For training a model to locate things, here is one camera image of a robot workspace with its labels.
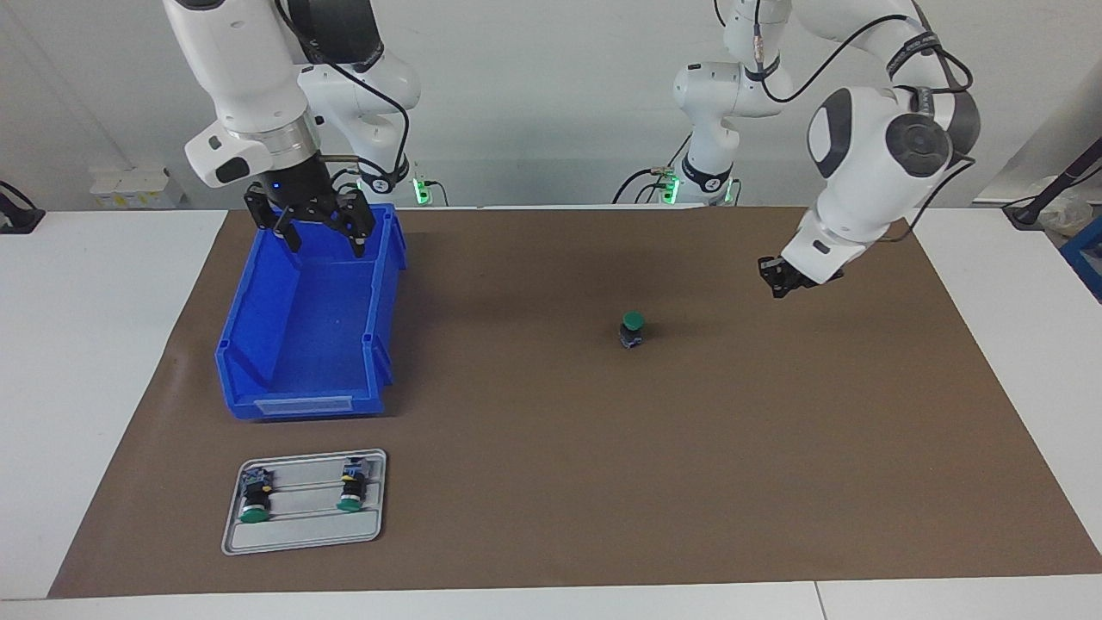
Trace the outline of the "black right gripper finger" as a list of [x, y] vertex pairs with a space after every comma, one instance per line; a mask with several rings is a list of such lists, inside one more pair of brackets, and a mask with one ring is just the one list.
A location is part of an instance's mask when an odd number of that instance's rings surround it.
[[343, 235], [354, 258], [366, 254], [367, 240], [375, 229], [370, 204], [361, 191], [338, 193], [331, 213], [331, 230]]
[[282, 239], [289, 251], [300, 251], [302, 240], [294, 227], [291, 208], [276, 213], [263, 191], [245, 191], [245, 208], [251, 213], [253, 224], [260, 231], [271, 232], [277, 239]]

